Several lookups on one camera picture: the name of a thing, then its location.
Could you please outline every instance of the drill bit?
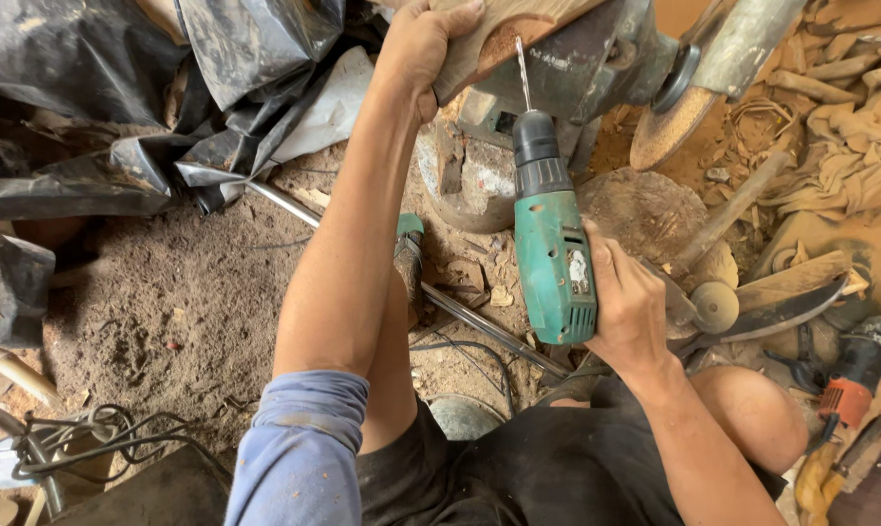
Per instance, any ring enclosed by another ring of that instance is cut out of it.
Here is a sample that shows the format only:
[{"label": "drill bit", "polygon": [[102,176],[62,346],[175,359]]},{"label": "drill bit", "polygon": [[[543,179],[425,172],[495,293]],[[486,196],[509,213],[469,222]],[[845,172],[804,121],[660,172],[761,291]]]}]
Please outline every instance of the drill bit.
[{"label": "drill bit", "polygon": [[525,69],[525,48],[522,47],[522,38],[515,38],[515,49],[518,50],[518,66],[522,70],[522,89],[525,91],[525,104],[528,112],[531,111],[531,94],[528,92],[528,70]]}]

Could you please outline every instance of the forearm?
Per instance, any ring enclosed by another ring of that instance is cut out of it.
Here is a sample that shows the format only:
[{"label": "forearm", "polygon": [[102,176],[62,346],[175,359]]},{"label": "forearm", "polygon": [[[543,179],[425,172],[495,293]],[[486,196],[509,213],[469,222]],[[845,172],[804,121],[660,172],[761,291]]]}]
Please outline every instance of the forearm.
[{"label": "forearm", "polygon": [[376,75],[333,197],[281,307],[274,374],[365,376],[385,310],[394,231],[418,130],[415,101]]},{"label": "forearm", "polygon": [[784,520],[749,463],[671,360],[638,397],[661,454],[671,495],[687,525]]}]

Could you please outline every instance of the black shorts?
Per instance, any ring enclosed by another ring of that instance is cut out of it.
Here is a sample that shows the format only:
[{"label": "black shorts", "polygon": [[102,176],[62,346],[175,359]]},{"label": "black shorts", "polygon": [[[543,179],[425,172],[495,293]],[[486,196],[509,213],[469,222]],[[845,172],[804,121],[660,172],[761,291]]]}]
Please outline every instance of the black shorts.
[{"label": "black shorts", "polygon": [[[592,409],[530,407],[472,442],[418,400],[401,437],[356,459],[363,524],[683,524],[641,407],[600,388]],[[777,499],[785,481],[752,469]]]}]

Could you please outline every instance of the knee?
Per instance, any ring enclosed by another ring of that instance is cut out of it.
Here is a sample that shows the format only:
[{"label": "knee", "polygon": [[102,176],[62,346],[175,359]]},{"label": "knee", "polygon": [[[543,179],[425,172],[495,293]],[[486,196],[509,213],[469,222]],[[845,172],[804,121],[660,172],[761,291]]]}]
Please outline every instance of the knee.
[{"label": "knee", "polygon": [[804,453],[804,413],[778,384],[741,367],[713,367],[691,384],[746,459],[781,474]]}]

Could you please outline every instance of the black plastic sheet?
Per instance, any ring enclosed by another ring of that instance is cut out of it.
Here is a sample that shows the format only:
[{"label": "black plastic sheet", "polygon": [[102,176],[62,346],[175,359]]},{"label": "black plastic sheet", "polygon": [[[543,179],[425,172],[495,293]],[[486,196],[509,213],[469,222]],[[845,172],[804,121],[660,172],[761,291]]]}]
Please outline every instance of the black plastic sheet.
[{"label": "black plastic sheet", "polygon": [[0,230],[0,347],[42,346],[54,253]]},{"label": "black plastic sheet", "polygon": [[178,204],[166,173],[196,142],[176,134],[130,137],[34,172],[0,139],[0,220],[154,215]]},{"label": "black plastic sheet", "polygon": [[134,0],[0,0],[0,94],[39,108],[165,126],[188,52]]},{"label": "black plastic sheet", "polygon": [[249,94],[265,102],[300,92],[343,31],[345,0],[180,0],[213,99],[226,111]]}]

